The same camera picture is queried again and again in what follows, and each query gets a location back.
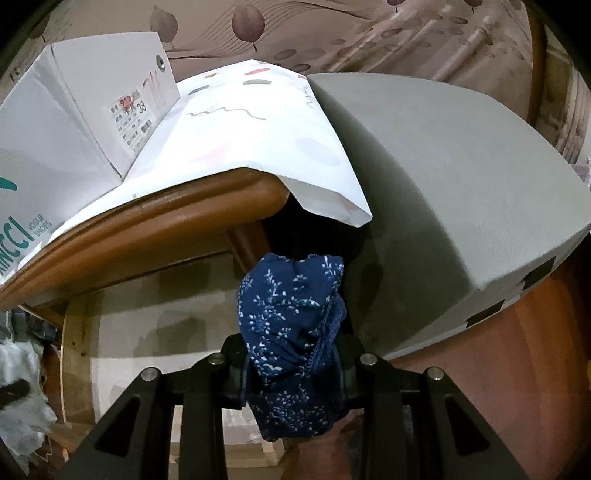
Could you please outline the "wooden drawer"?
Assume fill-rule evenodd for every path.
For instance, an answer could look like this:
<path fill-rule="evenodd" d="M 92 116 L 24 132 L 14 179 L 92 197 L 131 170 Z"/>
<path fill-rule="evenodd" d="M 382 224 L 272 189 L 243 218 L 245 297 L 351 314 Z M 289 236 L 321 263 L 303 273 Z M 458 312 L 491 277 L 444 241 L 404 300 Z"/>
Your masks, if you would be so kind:
<path fill-rule="evenodd" d="M 52 439 L 74 451 L 143 369 L 183 370 L 218 351 L 238 331 L 240 280 L 219 254 L 69 300 Z"/>

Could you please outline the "dark blue underwear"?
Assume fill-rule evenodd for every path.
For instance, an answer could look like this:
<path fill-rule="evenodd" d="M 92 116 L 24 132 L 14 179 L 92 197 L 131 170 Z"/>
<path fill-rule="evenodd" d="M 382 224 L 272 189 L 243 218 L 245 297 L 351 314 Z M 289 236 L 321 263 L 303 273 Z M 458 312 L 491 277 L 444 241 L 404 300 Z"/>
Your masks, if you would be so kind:
<path fill-rule="evenodd" d="M 335 339 L 346 306 L 339 256 L 267 254 L 238 288 L 238 327 L 252 371 L 249 404 L 264 440 L 311 438 L 345 416 Z"/>

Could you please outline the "white dotted fabric pile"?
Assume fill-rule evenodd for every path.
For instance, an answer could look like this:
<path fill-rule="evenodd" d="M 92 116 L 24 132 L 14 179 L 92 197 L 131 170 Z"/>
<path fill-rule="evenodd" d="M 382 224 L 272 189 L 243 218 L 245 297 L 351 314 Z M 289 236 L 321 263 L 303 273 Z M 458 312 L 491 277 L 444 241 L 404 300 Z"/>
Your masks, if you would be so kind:
<path fill-rule="evenodd" d="M 21 399 L 1 410 L 1 438 L 26 474 L 32 454 L 42 447 L 57 421 L 42 389 L 42 353 L 42 346 L 35 342 L 1 341 L 1 386 L 24 380 L 29 387 Z"/>

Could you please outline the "grey mattress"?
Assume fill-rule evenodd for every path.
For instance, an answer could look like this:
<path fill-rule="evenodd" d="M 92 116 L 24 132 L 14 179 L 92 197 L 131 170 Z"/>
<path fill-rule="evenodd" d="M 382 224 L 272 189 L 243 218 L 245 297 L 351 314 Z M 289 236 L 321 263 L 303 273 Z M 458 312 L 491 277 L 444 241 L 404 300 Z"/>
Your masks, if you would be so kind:
<path fill-rule="evenodd" d="M 342 298 L 394 359 L 489 319 L 590 230 L 590 192 L 528 123 L 479 92 L 373 73 L 311 76 L 373 218 Z"/>

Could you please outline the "white XINCCI shoe box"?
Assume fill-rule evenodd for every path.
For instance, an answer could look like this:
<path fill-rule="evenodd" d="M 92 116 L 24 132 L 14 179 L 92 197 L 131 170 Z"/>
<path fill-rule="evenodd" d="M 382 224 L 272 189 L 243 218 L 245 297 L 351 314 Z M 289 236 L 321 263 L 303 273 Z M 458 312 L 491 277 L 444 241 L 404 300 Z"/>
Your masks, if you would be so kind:
<path fill-rule="evenodd" d="M 1 105 L 1 278 L 118 187 L 179 92 L 155 32 L 48 45 Z"/>

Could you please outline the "white patterned cover cloth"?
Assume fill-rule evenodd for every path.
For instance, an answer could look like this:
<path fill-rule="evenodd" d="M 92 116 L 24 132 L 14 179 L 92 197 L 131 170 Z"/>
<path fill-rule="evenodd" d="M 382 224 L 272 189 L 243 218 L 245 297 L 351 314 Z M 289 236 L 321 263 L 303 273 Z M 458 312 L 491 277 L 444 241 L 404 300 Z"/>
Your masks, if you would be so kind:
<path fill-rule="evenodd" d="M 353 227 L 372 220 L 345 150 L 304 76 L 249 60 L 176 85 L 177 102 L 123 182 L 55 230 L 18 269 L 43 245 L 90 217 L 242 167 L 282 180 L 308 212 Z"/>

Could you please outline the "leaf patterned bed sheet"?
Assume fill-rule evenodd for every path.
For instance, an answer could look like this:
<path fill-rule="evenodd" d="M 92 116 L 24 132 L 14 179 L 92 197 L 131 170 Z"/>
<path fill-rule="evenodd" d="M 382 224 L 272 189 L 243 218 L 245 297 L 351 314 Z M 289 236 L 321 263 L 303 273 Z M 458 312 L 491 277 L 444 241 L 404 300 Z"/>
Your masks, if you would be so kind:
<path fill-rule="evenodd" d="M 590 90 L 521 1 L 63 1 L 28 35 L 5 74 L 15 83 L 43 47 L 152 31 L 174 75 L 257 58 L 303 74 L 374 72 L 487 94 L 575 165 L 590 161 Z"/>

